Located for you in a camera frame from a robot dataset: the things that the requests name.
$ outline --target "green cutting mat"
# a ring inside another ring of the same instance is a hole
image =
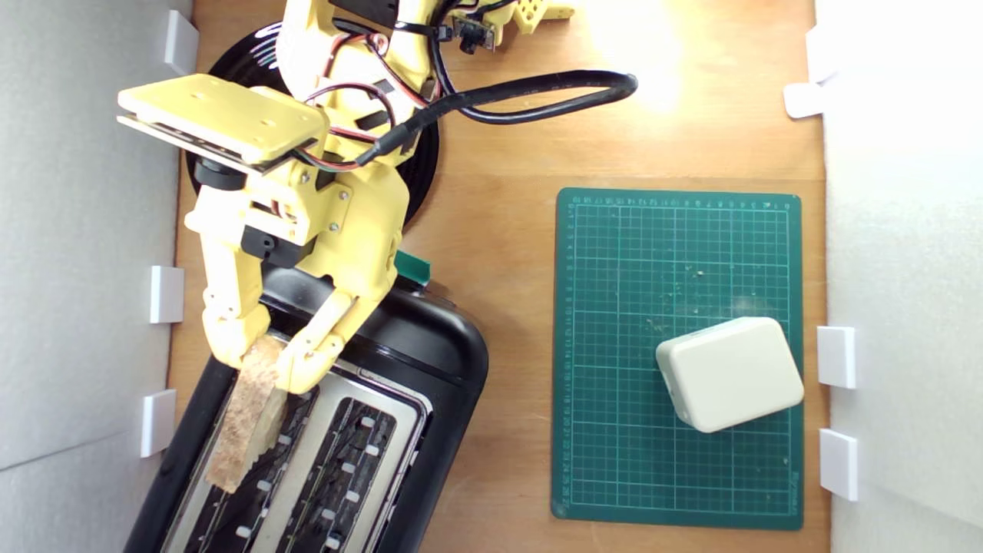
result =
[[[567,188],[556,240],[553,513],[801,528],[802,406],[702,434],[655,362],[666,339],[767,316],[801,373],[798,198]]]

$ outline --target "wooden table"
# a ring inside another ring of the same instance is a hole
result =
[[[283,0],[198,0],[199,65],[277,21]],[[403,249],[478,325],[491,371],[444,487],[425,552],[827,552],[830,499],[819,486],[816,383],[825,322],[824,166],[818,120],[793,122],[781,88],[806,77],[812,0],[582,0],[573,21],[512,36],[495,54],[448,45],[459,88],[554,70],[630,71],[621,103],[551,121],[483,126],[443,121],[431,196]],[[805,526],[742,531],[558,521],[549,513],[554,204],[563,186],[691,188],[797,194],[804,211]],[[182,186],[181,214],[193,205]],[[183,409],[207,357],[197,236],[179,224],[187,322],[174,332],[170,386]]]

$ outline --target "yellow robotic arm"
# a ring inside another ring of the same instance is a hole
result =
[[[260,264],[295,267],[330,276],[334,291],[279,355],[276,387],[301,394],[324,376],[395,281],[408,204],[396,166],[413,154],[422,125],[453,109],[481,118],[474,105],[523,93],[609,88],[583,96],[593,103],[567,100],[512,122],[634,92],[630,76],[611,93],[613,80],[591,72],[568,72],[566,84],[556,74],[502,84],[499,92],[456,92],[442,62],[432,67],[434,21],[444,16],[455,35],[493,48],[509,20],[528,32],[541,19],[572,13],[549,0],[400,0],[387,36],[338,29],[325,0],[288,0],[276,55],[290,95],[208,75],[120,92],[128,111],[120,121],[201,156],[195,172],[207,186],[185,224],[201,237],[202,318],[214,356],[242,368],[269,330]]]

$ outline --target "yellow 3d-printed part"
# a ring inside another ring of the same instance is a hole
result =
[[[120,119],[123,123],[145,132],[146,125],[156,125],[152,130],[158,133],[176,130],[190,135],[179,141],[182,148],[189,138],[192,145],[203,141],[237,154],[245,164],[276,159],[326,130],[316,107],[272,89],[247,89],[204,74],[127,89],[118,101],[133,113]]]
[[[574,9],[569,3],[552,0],[519,0],[515,5],[512,20],[519,32],[529,34],[536,30],[540,21],[570,19]]]

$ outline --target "black cable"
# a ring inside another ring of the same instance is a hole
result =
[[[444,18],[447,17],[447,14],[457,5],[457,3],[458,0],[443,0],[437,7],[436,11],[434,11],[434,15],[431,17],[431,26],[436,28],[442,25]],[[440,42],[437,40],[430,40],[430,57],[431,63],[434,66],[434,73],[436,74],[437,80],[440,82],[440,88],[443,90],[443,93],[446,94],[446,97],[456,96],[458,92],[454,88],[453,83],[450,82],[450,77],[447,75],[447,68],[443,64],[443,56],[440,53]],[[607,87],[607,90],[570,98],[541,107],[524,109],[521,111],[494,112],[473,107],[475,105],[481,105],[482,103],[491,103],[516,96],[585,87]],[[457,109],[465,116],[480,123],[487,123],[490,125],[515,125],[519,123],[529,123],[532,121],[549,119],[558,115],[564,115],[574,111],[580,111],[582,109],[618,101],[629,97],[635,93],[637,89],[638,80],[633,75],[615,73],[613,71],[566,71],[563,73],[542,75],[540,77],[519,79],[518,81],[502,83],[500,85],[492,85],[490,87],[485,87],[484,89],[477,89],[476,91],[464,92],[466,97],[469,98],[474,98],[474,94],[476,92],[484,91],[488,91],[490,95],[500,97],[483,101],[473,101],[471,99],[464,101],[455,100],[453,103],[459,103],[461,106],[453,109]],[[414,117],[423,115],[424,111],[418,112]],[[386,135],[396,133],[400,127],[402,127],[402,125],[398,125],[395,129],[389,131],[389,133],[386,133]]]
[[[328,85],[327,87],[314,91],[310,96],[308,96],[305,102],[321,97],[328,92],[341,90],[362,91],[372,98],[377,99],[382,103],[382,107],[385,108],[385,117],[389,120],[389,128],[392,129],[393,125],[396,124],[396,115],[392,109],[392,102],[389,101],[389,98],[385,95],[385,92],[380,91],[372,85],[366,85],[364,83],[336,83],[334,85]]]
[[[402,77],[400,77],[399,75],[396,74],[395,71],[393,71],[392,67],[389,66],[389,62],[385,61],[385,56],[382,55],[382,52],[378,51],[376,45],[368,37],[366,37],[365,44],[366,47],[369,49],[369,51],[371,51],[373,54],[376,55],[376,58],[378,59],[379,63],[382,64],[382,67],[385,69],[386,73],[388,73],[389,77],[391,77],[392,80],[396,82],[396,85],[399,86],[399,88],[402,90],[403,93],[410,96],[410,98],[415,103],[418,104],[427,103],[427,100],[424,97],[422,97],[418,92],[414,91],[413,88],[410,87],[406,83],[406,81],[403,80]]]
[[[371,148],[356,157],[355,162],[364,166],[380,155],[389,154],[403,144],[406,144],[420,129],[434,123],[443,115],[454,110],[463,112],[464,109],[472,108],[475,105],[540,92],[585,87],[604,88],[603,91],[593,92],[574,98],[573,100],[548,105],[545,110],[543,108],[536,108],[504,114],[508,117],[521,118],[527,113],[535,112],[534,115],[539,118],[555,117],[564,113],[584,109],[585,107],[617,101],[634,92],[637,85],[638,81],[631,75],[610,71],[579,70],[540,75],[538,77],[527,77],[481,89],[455,92],[454,94],[434,101],[424,109],[413,114],[406,121],[396,125],[392,130],[379,137]]]
[[[478,8],[477,10],[474,11],[474,13],[468,14],[468,17],[473,20],[480,21],[482,17],[485,16],[486,13],[499,10],[501,8],[504,8],[505,6],[508,6],[509,4],[514,4],[514,3],[515,0],[498,0],[497,2],[486,4],[481,8]]]
[[[429,25],[421,25],[419,23],[407,23],[405,21],[397,21],[395,24],[393,24],[392,29],[394,31],[422,34],[423,36],[434,36],[434,34],[436,34],[436,29],[434,29]]]

